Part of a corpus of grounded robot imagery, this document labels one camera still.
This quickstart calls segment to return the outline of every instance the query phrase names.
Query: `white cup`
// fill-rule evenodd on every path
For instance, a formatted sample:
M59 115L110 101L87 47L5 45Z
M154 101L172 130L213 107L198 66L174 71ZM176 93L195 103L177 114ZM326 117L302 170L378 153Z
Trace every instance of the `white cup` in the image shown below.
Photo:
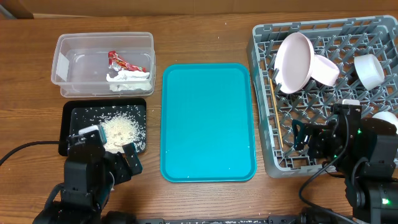
M284 93L301 90L310 77L328 86L333 86L340 71L329 59L315 55L311 41L296 32L285 38L276 55L275 69L279 69L276 83L282 84Z
M379 60L373 54L354 58L354 66L362 85L371 90L384 81L384 72Z
M383 121L390 122L391 124L395 125L397 128L397 134L398 134L398 118L395 114L388 112L388 111L383 111L383 112L378 112L375 115L373 115L373 118L381 119Z
M333 86L339 74L340 70L331 60L322 55L315 55L314 68L311 74L313 79L324 85Z

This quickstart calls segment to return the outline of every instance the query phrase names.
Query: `dish rack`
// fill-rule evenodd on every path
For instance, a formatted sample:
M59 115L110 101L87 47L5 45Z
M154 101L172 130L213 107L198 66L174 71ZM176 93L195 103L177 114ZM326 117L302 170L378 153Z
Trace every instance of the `dish rack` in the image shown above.
M276 85L276 53L293 32L307 36L320 54L335 62L340 75L335 86L310 80L303 89L285 94ZM398 22L392 16L357 17L325 21L286 22L257 25L248 44L251 78L259 108L259 133L266 172L271 177L313 175L322 168L312 161L307 149L293 148L292 120L325 124L333 118L330 105L339 99L359 100L362 117L380 111L398 113ZM367 91L354 72L354 57L374 54L384 70L384 83ZM280 131L276 116L279 115Z

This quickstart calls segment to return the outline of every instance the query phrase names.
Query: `red wrapper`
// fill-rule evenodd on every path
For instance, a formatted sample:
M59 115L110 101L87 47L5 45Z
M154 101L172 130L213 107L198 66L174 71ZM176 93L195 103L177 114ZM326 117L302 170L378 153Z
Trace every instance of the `red wrapper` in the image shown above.
M108 58L109 58L109 68L117 72L122 69L129 71L146 72L145 68L132 65L129 62L125 61L122 57L119 56L118 53L116 53L115 50L112 50L108 53Z

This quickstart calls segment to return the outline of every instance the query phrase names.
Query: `teal tray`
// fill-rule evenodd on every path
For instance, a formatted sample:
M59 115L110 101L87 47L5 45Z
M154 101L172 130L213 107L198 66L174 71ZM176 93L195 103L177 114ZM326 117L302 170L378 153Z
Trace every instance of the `teal tray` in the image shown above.
M160 171L171 182L246 181L256 173L250 74L238 63L163 74Z

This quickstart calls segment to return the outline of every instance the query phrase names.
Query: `wooden table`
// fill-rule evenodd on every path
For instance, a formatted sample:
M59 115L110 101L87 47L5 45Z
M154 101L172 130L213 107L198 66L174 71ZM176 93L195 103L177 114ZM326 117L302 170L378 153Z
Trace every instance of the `wooden table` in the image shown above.
M52 59L61 34L148 31L154 35L156 87L147 101L147 152L144 171L115 187L103 213L135 213L139 218L243 218L297 214L304 203L298 191L306 177L273 179L265 170L258 133L258 110L252 93L256 127L257 172L243 183L172 184L159 170L162 74L175 63L239 62L248 67L246 46L257 24L337 19L391 12L313 12L230 14L220 16L146 16L0 21L0 156L21 144L57 140L63 98L50 81ZM31 223L54 185L63 182L57 146L33 146L0 167L0 223ZM343 180L327 175L304 195L345 215Z

